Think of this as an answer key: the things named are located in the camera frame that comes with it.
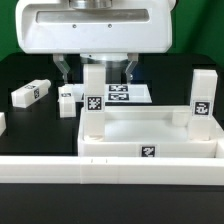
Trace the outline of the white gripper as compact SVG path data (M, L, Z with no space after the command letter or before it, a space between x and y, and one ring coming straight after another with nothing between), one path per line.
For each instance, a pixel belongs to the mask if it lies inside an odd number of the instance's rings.
M63 54L128 53L126 80L138 53L163 53L172 45L174 0L19 0L16 33L20 48L54 54L68 83Z

